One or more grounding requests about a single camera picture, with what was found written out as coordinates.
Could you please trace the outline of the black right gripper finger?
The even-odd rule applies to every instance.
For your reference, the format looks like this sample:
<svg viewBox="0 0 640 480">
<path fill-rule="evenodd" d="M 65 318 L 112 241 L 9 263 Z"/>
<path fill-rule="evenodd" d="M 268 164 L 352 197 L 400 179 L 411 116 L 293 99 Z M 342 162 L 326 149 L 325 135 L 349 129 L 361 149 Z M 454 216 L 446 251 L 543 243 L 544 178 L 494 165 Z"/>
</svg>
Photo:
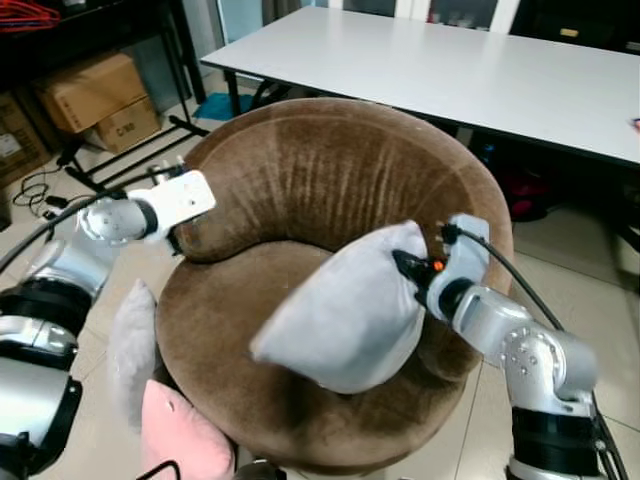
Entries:
<svg viewBox="0 0 640 480">
<path fill-rule="evenodd" d="M 416 287 L 428 284 L 428 261 L 403 250 L 393 250 L 392 257 L 396 269 Z"/>
</svg>

